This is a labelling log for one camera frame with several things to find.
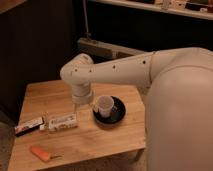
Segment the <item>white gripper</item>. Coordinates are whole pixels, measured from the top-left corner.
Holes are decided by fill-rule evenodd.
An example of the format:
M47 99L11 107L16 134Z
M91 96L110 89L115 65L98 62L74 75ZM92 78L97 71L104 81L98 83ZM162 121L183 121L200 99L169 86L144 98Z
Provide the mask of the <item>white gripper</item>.
M90 83L73 85L72 86L72 100L75 103L73 105L73 113L77 114L78 105L88 104L94 112L98 112L98 108L94 103L90 103L93 100L94 93Z

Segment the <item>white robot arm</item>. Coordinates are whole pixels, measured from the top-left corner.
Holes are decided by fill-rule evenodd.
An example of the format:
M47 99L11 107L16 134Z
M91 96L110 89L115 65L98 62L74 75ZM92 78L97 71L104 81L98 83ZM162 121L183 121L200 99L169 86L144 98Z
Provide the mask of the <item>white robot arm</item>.
M61 79L77 104L91 101L92 83L145 91L147 171L213 171L213 51L188 47L95 64L79 54Z

